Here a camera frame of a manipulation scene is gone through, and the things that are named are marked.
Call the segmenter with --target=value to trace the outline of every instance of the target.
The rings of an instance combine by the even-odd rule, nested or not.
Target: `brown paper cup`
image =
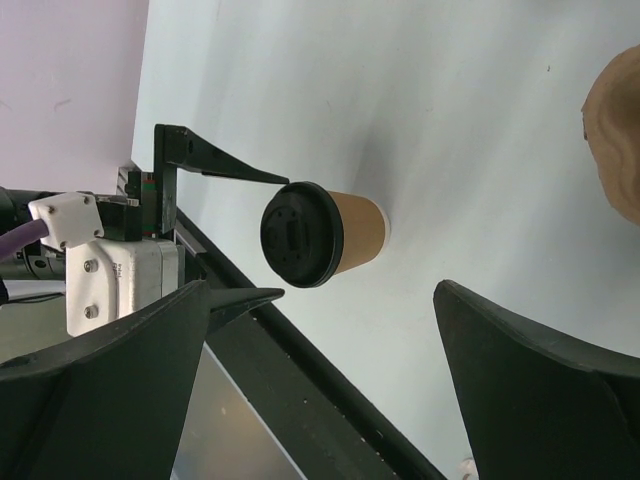
[[[582,120],[609,203],[640,225],[640,46],[602,71],[582,107]]]
[[[389,220],[371,200],[299,182],[271,200],[260,240],[271,268],[291,285],[318,287],[376,258],[390,235]]]
[[[335,275],[359,267],[376,258],[389,238],[389,220],[368,198],[329,192],[340,210],[344,229],[342,258]]]

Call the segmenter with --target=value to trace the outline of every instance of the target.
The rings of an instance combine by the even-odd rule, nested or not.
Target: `white tabletop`
[[[607,204],[580,113],[639,20],[635,0],[155,0],[133,158],[151,169],[153,125],[186,125],[386,208],[384,255],[278,307],[456,478],[471,452],[438,281],[640,356],[640,229]],[[184,174],[178,204],[256,284],[283,286],[258,233],[276,190]]]

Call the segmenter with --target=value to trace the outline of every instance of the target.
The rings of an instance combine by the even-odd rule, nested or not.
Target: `purple cable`
[[[8,231],[0,236],[0,262],[47,235],[49,235],[47,224],[40,219],[23,223]]]

